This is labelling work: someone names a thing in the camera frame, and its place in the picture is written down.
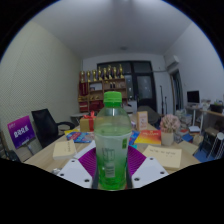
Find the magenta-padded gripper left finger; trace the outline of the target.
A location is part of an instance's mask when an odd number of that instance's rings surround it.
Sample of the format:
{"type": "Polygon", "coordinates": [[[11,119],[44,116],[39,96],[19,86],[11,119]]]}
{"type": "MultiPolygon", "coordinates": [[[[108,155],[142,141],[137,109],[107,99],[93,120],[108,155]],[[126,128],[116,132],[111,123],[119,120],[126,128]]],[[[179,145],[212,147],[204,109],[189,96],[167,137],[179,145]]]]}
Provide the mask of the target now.
{"type": "Polygon", "coordinates": [[[98,170],[96,148],[86,147],[61,169],[58,176],[80,187],[97,189],[98,170]]]}

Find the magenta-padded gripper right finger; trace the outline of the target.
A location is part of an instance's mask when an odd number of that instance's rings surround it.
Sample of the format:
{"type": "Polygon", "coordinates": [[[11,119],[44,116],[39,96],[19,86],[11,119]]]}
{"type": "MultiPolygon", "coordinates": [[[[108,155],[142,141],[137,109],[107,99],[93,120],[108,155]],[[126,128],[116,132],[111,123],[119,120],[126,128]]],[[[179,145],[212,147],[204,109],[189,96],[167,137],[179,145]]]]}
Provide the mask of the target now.
{"type": "Polygon", "coordinates": [[[154,157],[146,157],[132,146],[128,147],[127,189],[141,188],[167,175],[167,171],[154,157]]]}

